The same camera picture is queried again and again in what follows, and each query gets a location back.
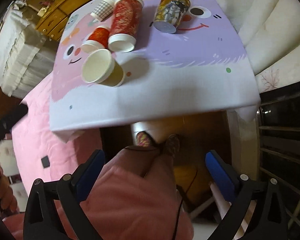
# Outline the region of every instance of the cartoon tablecloth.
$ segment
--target cartoon tablecloth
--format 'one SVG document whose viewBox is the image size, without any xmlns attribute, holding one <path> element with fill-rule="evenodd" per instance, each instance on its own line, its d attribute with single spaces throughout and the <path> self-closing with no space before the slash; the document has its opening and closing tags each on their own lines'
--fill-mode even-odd
<svg viewBox="0 0 300 240">
<path fill-rule="evenodd" d="M 143 0 L 135 50 L 113 53 L 126 72 L 118 88 L 86 84 L 88 54 L 80 45 L 99 25 L 93 0 L 70 17 L 58 48 L 50 102 L 50 128 L 67 141 L 76 130 L 154 118 L 238 109 L 252 119 L 260 102 L 246 51 L 215 0 L 191 0 L 176 34 L 152 26 L 160 0 Z"/>
</svg>

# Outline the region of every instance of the black cord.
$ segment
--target black cord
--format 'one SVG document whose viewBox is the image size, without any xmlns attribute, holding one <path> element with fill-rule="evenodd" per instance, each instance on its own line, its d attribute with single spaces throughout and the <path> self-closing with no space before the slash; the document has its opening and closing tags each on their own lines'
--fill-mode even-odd
<svg viewBox="0 0 300 240">
<path fill-rule="evenodd" d="M 188 189 L 186 190 L 186 194 L 188 193 L 188 191 L 189 191 L 190 187 L 192 186 L 192 184 L 193 184 L 195 178 L 197 177 L 197 174 L 198 174 L 198 169 L 197 169 L 197 171 L 195 172 L 195 176 L 194 176 L 192 182 L 190 183 Z M 175 226 L 174 226 L 174 232 L 173 232 L 172 240 L 175 240 L 175 239 L 176 239 L 176 236 L 177 236 L 178 224 L 179 224 L 179 216 L 180 216 L 180 211 L 181 211 L 182 203 L 183 203 L 183 198 L 182 198 L 182 200 L 181 200 L 181 202 L 180 202 L 180 205 L 179 205 L 179 209 L 178 209 L 178 214 L 177 214 L 176 224 L 175 224 Z"/>
</svg>

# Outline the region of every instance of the cartoon nose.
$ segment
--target cartoon nose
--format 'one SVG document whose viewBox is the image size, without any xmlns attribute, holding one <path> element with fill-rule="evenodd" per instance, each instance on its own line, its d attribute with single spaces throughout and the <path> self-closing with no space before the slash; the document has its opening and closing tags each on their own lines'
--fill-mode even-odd
<svg viewBox="0 0 300 240">
<path fill-rule="evenodd" d="M 186 15 L 183 17 L 182 21 L 188 22 L 188 21 L 191 21 L 191 19 L 192 19 L 191 16 L 188 15 L 188 14 L 186 14 Z"/>
<path fill-rule="evenodd" d="M 74 55 L 77 56 L 79 53 L 80 53 L 81 49 L 80 48 L 77 48 L 74 52 Z"/>
</svg>

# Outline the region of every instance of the pink bedsheet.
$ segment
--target pink bedsheet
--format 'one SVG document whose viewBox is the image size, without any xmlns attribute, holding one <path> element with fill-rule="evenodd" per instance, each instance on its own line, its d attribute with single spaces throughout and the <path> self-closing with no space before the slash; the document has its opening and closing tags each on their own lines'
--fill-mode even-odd
<svg viewBox="0 0 300 240">
<path fill-rule="evenodd" d="M 50 131 L 51 82 L 52 73 L 24 98 L 28 115 L 12 130 L 13 148 L 28 195 L 35 179 L 59 180 L 64 174 L 73 173 L 95 149 L 102 149 L 99 129 L 87 130 L 66 144 Z M 49 157 L 50 167 L 44 169 L 41 158 L 45 156 Z"/>
</svg>

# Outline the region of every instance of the foot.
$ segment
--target foot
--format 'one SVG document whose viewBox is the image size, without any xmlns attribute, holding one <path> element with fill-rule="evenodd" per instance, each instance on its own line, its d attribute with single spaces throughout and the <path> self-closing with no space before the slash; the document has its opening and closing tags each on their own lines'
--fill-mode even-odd
<svg viewBox="0 0 300 240">
<path fill-rule="evenodd" d="M 172 134 L 168 137 L 163 153 L 175 157 L 180 150 L 180 141 L 178 135 Z"/>
<path fill-rule="evenodd" d="M 145 131 L 137 133 L 136 141 L 138 146 L 142 146 L 142 147 L 154 146 L 153 139 Z"/>
</svg>

